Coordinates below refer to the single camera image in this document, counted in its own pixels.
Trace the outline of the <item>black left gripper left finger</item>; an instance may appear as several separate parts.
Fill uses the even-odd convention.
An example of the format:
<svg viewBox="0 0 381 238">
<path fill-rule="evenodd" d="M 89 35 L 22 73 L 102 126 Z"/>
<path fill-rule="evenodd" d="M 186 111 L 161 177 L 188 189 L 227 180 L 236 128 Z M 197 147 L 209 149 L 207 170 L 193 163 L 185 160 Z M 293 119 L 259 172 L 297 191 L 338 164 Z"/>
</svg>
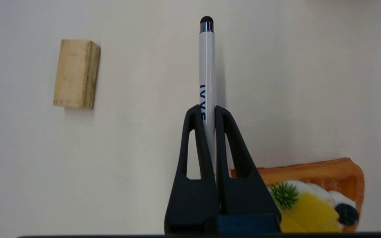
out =
<svg viewBox="0 0 381 238">
<path fill-rule="evenodd" d="M 187 177 L 191 131 L 195 132 L 200 179 Z M 166 235 L 207 234 L 207 221 L 218 215 L 218 212 L 213 163 L 200 106 L 195 105 L 186 112 L 184 118 L 178 165 L 164 218 L 164 232 Z"/>
</svg>

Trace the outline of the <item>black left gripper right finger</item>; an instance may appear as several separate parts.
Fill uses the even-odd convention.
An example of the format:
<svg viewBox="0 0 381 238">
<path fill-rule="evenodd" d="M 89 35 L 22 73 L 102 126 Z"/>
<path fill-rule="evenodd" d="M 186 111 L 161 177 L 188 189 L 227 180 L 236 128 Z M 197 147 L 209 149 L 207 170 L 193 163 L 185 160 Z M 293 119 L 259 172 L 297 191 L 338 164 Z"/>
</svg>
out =
<svg viewBox="0 0 381 238">
<path fill-rule="evenodd" d="M 280 232 L 281 213 L 260 176 L 232 114 L 216 106 L 217 232 Z"/>
</svg>

